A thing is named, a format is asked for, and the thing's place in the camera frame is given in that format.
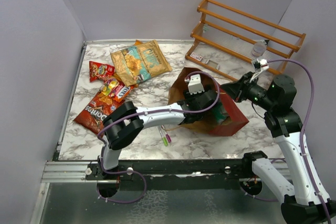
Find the red brown paper bag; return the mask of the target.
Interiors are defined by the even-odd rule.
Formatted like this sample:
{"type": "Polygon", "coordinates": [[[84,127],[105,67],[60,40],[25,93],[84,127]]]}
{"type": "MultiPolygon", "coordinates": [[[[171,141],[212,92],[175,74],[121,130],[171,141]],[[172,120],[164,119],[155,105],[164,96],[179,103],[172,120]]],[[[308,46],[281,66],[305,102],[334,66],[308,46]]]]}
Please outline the red brown paper bag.
{"type": "MultiPolygon", "coordinates": [[[[179,73],[177,79],[169,89],[168,104],[175,103],[184,99],[184,91],[187,91],[185,77],[198,68],[184,67],[179,73]]],[[[182,124],[181,126],[191,131],[204,133],[214,136],[232,136],[237,133],[249,120],[244,116],[242,111],[236,106],[235,102],[223,90],[220,90],[219,103],[221,103],[229,114],[229,118],[222,124],[217,124],[212,111],[206,112],[201,121],[191,124],[182,124]]]]}

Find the teal white snack bag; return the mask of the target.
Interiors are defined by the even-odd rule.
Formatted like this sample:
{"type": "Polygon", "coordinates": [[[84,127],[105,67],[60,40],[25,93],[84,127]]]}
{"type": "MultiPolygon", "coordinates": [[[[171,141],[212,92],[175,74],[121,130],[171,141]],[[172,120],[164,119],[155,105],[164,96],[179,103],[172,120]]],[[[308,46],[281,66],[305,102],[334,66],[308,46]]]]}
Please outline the teal white snack bag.
{"type": "Polygon", "coordinates": [[[226,119],[229,118],[229,114],[226,111],[225,107],[218,103],[211,109],[217,124],[222,124],[226,119]]]}

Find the gold foil snack bag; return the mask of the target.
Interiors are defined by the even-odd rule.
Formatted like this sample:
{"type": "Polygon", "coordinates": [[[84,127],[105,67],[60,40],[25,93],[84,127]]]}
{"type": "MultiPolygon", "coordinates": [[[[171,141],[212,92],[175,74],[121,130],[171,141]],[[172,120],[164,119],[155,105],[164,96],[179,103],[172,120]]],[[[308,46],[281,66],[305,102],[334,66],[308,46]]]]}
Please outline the gold foil snack bag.
{"type": "Polygon", "coordinates": [[[172,71],[156,40],[112,52],[111,60],[117,75],[127,86],[172,71]]]}

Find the yellow kettle chips bag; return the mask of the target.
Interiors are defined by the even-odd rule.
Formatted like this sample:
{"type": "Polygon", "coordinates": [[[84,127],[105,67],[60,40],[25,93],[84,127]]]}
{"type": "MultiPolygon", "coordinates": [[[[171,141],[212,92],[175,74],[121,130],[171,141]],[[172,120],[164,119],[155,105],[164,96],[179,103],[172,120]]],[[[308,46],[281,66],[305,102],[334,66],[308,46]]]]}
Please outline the yellow kettle chips bag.
{"type": "Polygon", "coordinates": [[[139,41],[139,40],[136,40],[135,43],[134,43],[135,46],[140,45],[140,44],[142,44],[142,42],[139,41]]]}

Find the colourful orange candy bag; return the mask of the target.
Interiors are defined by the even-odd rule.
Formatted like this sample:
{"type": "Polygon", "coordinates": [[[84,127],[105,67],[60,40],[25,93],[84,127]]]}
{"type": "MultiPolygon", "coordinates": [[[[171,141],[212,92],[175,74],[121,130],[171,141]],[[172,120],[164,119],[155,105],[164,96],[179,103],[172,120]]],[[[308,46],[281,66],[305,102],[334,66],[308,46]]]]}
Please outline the colourful orange candy bag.
{"type": "Polygon", "coordinates": [[[122,102],[126,96],[134,89],[134,86],[127,86],[122,81],[109,77],[100,89],[100,92],[111,99],[122,102]]]}

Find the red cheez-it snack bag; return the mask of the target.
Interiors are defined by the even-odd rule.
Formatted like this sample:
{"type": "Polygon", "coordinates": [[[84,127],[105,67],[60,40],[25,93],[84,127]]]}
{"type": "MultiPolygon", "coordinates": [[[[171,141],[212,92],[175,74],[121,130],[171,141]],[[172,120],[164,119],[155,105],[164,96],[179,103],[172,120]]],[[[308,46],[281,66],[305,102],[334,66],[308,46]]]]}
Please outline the red cheez-it snack bag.
{"type": "Polygon", "coordinates": [[[101,80],[106,81],[113,76],[115,67],[106,63],[89,61],[89,80],[90,82],[101,80]]]}

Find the red doritos chip bag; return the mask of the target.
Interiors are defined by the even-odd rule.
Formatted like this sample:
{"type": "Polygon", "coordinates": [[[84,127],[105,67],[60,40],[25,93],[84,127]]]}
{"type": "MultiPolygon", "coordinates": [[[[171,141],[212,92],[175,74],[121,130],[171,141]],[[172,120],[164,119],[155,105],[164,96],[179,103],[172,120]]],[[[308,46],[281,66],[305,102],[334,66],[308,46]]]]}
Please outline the red doritos chip bag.
{"type": "Polygon", "coordinates": [[[123,101],[117,102],[99,91],[76,116],[74,122],[98,134],[103,129],[103,120],[122,104],[123,101]]]}

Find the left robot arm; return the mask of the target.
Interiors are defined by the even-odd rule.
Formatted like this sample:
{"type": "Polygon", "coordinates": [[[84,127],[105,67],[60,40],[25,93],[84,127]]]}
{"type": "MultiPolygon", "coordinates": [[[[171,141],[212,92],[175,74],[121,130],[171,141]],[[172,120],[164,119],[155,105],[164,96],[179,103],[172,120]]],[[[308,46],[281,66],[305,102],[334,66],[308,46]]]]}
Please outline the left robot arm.
{"type": "Polygon", "coordinates": [[[218,101],[219,94],[208,90],[189,94],[185,100],[155,108],[135,106],[131,101],[123,103],[103,120],[103,128],[97,135],[103,142],[99,156],[99,175],[110,179],[117,173],[121,150],[129,146],[142,130],[200,121],[218,101]]]}

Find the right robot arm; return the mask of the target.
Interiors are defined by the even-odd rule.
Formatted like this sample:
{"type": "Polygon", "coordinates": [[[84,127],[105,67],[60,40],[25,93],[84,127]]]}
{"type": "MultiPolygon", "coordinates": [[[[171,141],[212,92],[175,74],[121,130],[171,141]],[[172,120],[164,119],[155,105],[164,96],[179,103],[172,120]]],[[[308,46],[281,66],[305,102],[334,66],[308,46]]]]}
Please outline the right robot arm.
{"type": "Polygon", "coordinates": [[[324,189],[302,132],[300,116],[291,107],[297,90],[293,78],[280,74],[268,89],[258,85],[252,72],[238,81],[221,85],[235,102],[245,100],[265,110],[264,120],[287,163],[291,181],[277,171],[263,152],[246,153],[241,171],[246,177],[259,177],[280,203],[286,223],[331,222],[335,201],[324,189]]]}

